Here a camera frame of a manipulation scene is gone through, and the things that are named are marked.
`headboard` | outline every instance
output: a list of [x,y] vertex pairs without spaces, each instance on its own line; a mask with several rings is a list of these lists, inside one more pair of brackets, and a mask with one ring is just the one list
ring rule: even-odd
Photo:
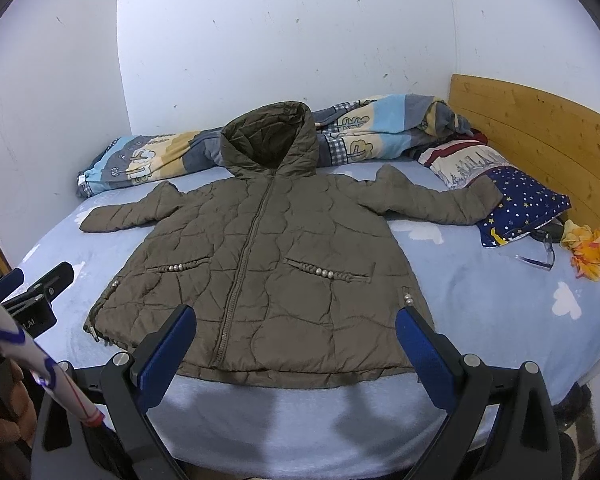
[[459,74],[449,105],[512,164],[568,194],[576,224],[600,227],[599,113],[535,88]]

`star pattern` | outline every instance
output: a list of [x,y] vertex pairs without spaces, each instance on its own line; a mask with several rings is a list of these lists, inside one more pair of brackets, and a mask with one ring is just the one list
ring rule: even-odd
[[513,166],[487,170],[502,201],[477,224],[484,247],[498,247],[546,224],[570,208],[566,195],[554,193]]

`olive green puffer jacket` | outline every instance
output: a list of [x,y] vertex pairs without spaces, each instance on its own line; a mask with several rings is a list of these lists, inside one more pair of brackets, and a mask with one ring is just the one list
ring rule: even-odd
[[316,174],[314,118],[302,103],[233,120],[221,150],[234,177],[188,193],[163,182],[84,220],[81,230],[92,233],[157,222],[85,330],[134,348],[185,303],[198,318],[178,370],[186,376],[326,388],[411,371],[395,315],[413,301],[432,319],[381,215],[474,224],[502,199],[493,182],[437,192],[389,165],[374,181]]

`jacket sleeve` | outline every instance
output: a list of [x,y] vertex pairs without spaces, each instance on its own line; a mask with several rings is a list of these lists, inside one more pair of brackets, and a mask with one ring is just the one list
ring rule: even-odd
[[437,224],[475,224],[486,218],[502,200],[502,193],[485,175],[468,187],[448,191],[418,186],[389,164],[378,170],[375,180],[342,177],[347,181],[338,186],[360,205],[378,214],[393,211]]
[[161,182],[138,202],[106,205],[91,211],[80,224],[86,233],[108,233],[157,222],[167,218],[184,204],[184,193],[171,182]]

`mattress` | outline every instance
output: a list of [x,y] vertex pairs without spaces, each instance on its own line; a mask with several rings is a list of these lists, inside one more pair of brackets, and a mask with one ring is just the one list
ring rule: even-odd
[[[412,181],[444,185],[417,162],[391,164]],[[328,168],[373,179],[378,162]],[[227,178],[223,168],[174,178],[182,191]],[[104,364],[118,349],[82,330],[86,314],[114,274],[151,231],[133,228],[85,234],[78,228],[96,206],[134,202],[157,183],[107,191],[85,202],[29,251],[20,267],[27,286],[66,260],[74,283],[55,301],[58,323],[37,338],[56,360],[75,367]],[[547,272],[516,254],[542,260],[530,237],[485,249],[474,226],[439,226],[392,217],[429,303],[436,329],[461,353],[487,364],[540,366],[553,403],[600,358],[600,283],[577,280],[570,254],[556,246]],[[418,459],[445,418],[414,374],[329,390],[282,390],[211,383],[176,376],[148,416],[174,457],[234,474],[264,478],[369,478]],[[493,423],[487,410],[475,443]]]

